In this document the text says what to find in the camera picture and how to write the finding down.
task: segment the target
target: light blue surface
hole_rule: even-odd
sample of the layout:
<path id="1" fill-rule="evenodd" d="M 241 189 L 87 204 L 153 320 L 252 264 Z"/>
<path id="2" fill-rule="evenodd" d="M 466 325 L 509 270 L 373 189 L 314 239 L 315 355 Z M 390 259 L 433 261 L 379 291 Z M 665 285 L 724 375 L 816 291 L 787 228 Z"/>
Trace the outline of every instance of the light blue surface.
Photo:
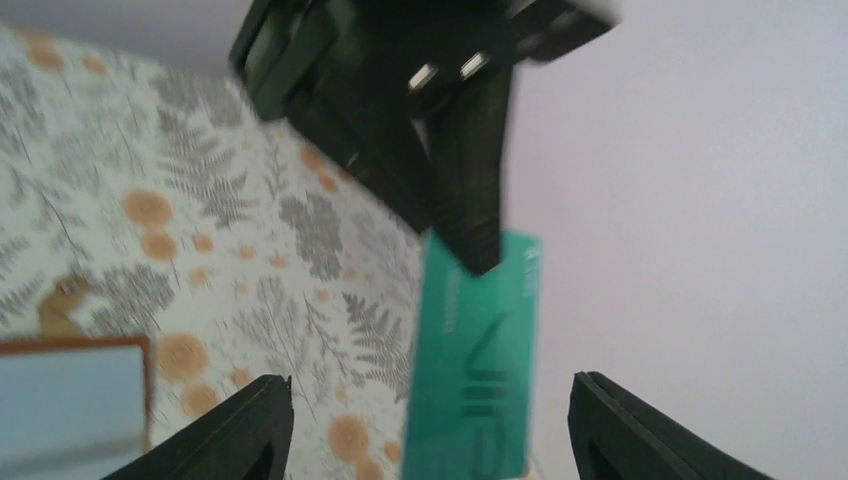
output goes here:
<path id="1" fill-rule="evenodd" d="M 115 347 L 0 357 L 0 478 L 90 480 L 141 455 L 142 355 Z"/>
<path id="2" fill-rule="evenodd" d="M 429 236 L 403 480 L 524 473 L 541 250 L 514 232 L 502 245 L 501 264 L 474 277 Z"/>

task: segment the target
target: floral wallpaper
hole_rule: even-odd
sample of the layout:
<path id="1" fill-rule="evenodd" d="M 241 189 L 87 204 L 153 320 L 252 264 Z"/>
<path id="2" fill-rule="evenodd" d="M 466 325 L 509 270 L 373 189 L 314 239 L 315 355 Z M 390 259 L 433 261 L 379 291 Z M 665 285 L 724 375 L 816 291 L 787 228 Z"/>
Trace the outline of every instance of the floral wallpaper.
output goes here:
<path id="1" fill-rule="evenodd" d="M 288 480 L 396 477 L 420 276 L 396 218 L 223 78 L 3 27 L 0 115 L 0 339 L 82 275 L 86 335 L 156 346 L 153 444 L 292 375 Z"/>

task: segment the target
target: grey fern print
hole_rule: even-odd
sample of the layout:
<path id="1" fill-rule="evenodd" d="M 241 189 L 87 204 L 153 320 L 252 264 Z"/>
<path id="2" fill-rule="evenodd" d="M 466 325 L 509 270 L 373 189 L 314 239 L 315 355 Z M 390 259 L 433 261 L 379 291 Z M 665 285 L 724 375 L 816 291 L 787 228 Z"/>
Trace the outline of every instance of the grey fern print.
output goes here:
<path id="1" fill-rule="evenodd" d="M 313 418 L 315 410 L 303 388 L 303 373 L 309 368 L 311 331 L 299 314 L 297 304 L 279 277 L 263 277 L 256 286 L 259 306 L 242 310 L 233 324 L 245 339 L 264 350 L 274 352 L 268 359 L 276 373 L 294 377 L 292 394 L 302 398 Z"/>
<path id="2" fill-rule="evenodd" d="M 368 211 L 355 213 L 351 221 L 359 243 L 374 256 L 380 271 L 390 280 L 387 295 L 403 306 L 414 304 L 419 276 L 410 268 L 408 259 L 420 249 L 413 240 L 415 237 L 398 229 L 395 221 L 389 222 L 388 228 L 378 227 Z"/>
<path id="3" fill-rule="evenodd" d="M 329 200 L 306 193 L 306 202 L 289 196 L 280 200 L 280 219 L 297 232 L 297 254 L 311 264 L 309 273 L 320 280 L 339 278 L 342 251 L 339 215 Z"/>
<path id="4" fill-rule="evenodd" d="M 5 237 L 5 233 L 0 227 L 0 234 Z M 44 283 L 43 275 L 38 274 L 23 284 L 5 289 L 5 285 L 8 285 L 6 275 L 12 273 L 18 256 L 29 246 L 29 241 L 21 236 L 0 240 L 0 280 L 3 281 L 0 287 L 0 326 L 8 327 L 10 317 L 22 317 L 29 309 L 35 310 L 36 294 Z"/>
<path id="5" fill-rule="evenodd" d="M 356 295 L 344 294 L 344 299 L 353 344 L 365 350 L 356 359 L 372 367 L 365 372 L 365 378 L 391 388 L 395 403 L 408 398 L 414 352 L 412 341 L 402 338 L 401 318 L 392 318 L 388 310 L 378 311 L 377 303 L 366 305 L 365 299 Z"/>
<path id="6" fill-rule="evenodd" d="M 11 273 L 12 265 L 20 253 L 29 248 L 29 241 L 22 236 L 0 240 L 0 280 L 6 281 L 6 274 Z"/>
<path id="7" fill-rule="evenodd" d="M 162 104 L 183 116 L 204 112 L 216 128 L 240 127 L 244 123 L 244 104 L 224 77 L 169 69 L 153 78 L 150 86 Z"/>
<path id="8" fill-rule="evenodd" d="M 167 144 L 160 162 L 171 174 L 166 185 L 188 195 L 202 205 L 200 214 L 215 218 L 216 228 L 232 228 L 236 222 L 249 221 L 249 213 L 259 205 L 244 195 L 247 170 L 230 175 L 236 151 L 222 147 L 221 140 L 207 129 L 191 127 L 184 118 L 159 110 L 159 128 Z"/>
<path id="9" fill-rule="evenodd" d="M 64 191 L 31 180 L 17 168 L 7 165 L 8 177 L 12 181 L 9 203 L 13 209 L 23 208 L 33 202 L 36 216 L 32 227 L 45 232 L 47 244 L 56 250 L 70 252 L 77 262 L 91 261 L 92 256 L 74 232 L 87 229 L 86 222 L 72 210 L 71 197 Z"/>
<path id="10" fill-rule="evenodd" d="M 145 118 L 142 110 L 127 100 L 120 106 L 90 108 L 84 116 L 86 122 L 78 129 L 52 136 L 50 173 L 91 195 L 100 192 L 103 174 L 143 177 L 143 157 L 136 145 Z"/>
<path id="11" fill-rule="evenodd" d="M 263 173 L 262 183 L 268 189 L 268 196 L 271 203 L 275 203 L 283 189 L 288 186 L 286 173 L 288 173 L 288 165 L 280 158 L 280 142 L 274 137 L 273 132 L 268 129 L 262 133 L 265 141 L 263 149 Z"/>
<path id="12" fill-rule="evenodd" d="M 110 267 L 99 276 L 78 273 L 91 283 L 91 293 L 107 302 L 92 312 L 90 333 L 126 336 L 155 335 L 160 331 L 156 315 L 175 298 L 168 275 L 143 263 Z"/>
<path id="13" fill-rule="evenodd" d="M 24 138 L 46 133 L 39 101 L 26 65 L 17 62 L 0 66 L 0 151 L 13 158 L 26 157 L 32 163 Z"/>

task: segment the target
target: black clamp jaw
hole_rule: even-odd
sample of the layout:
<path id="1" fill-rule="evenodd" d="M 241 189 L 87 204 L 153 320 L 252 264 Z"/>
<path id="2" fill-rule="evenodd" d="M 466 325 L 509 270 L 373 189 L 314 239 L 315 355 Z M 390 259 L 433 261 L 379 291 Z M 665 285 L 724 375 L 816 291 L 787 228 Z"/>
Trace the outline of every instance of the black clamp jaw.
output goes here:
<path id="1" fill-rule="evenodd" d="M 290 124 L 472 273 L 500 263 L 514 65 L 610 30 L 600 0 L 254 0 L 230 63 Z"/>

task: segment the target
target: fern leaf pattern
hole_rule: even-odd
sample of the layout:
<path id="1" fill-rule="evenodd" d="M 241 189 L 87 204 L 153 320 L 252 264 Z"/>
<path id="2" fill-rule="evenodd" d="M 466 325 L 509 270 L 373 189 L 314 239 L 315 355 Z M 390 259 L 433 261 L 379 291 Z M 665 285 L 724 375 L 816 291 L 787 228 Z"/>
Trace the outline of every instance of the fern leaf pattern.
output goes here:
<path id="1" fill-rule="evenodd" d="M 0 294 L 0 326 L 9 327 L 12 316 L 23 317 L 29 311 L 34 314 L 36 294 L 43 283 L 44 277 L 39 275 L 12 291 Z"/>
<path id="2" fill-rule="evenodd" d="M 330 201 L 308 192 L 306 202 L 297 197 L 284 198 L 280 201 L 280 219 L 297 232 L 297 254 L 312 265 L 309 273 L 321 280 L 339 278 L 340 219 Z"/>
<path id="3" fill-rule="evenodd" d="M 234 223 L 253 219 L 249 213 L 259 205 L 245 198 L 247 171 L 230 176 L 235 150 L 222 147 L 221 140 L 206 129 L 190 127 L 187 119 L 159 109 L 159 127 L 167 143 L 163 154 L 170 161 L 162 169 L 171 174 L 166 185 L 201 205 L 203 217 L 215 219 L 216 228 L 232 228 Z"/>
<path id="4" fill-rule="evenodd" d="M 365 373 L 368 380 L 376 380 L 395 393 L 395 403 L 409 397 L 409 374 L 412 365 L 412 342 L 401 338 L 400 317 L 391 312 L 380 312 L 374 302 L 366 305 L 365 299 L 344 294 L 348 325 L 353 344 L 365 350 L 357 360 L 371 366 Z"/>

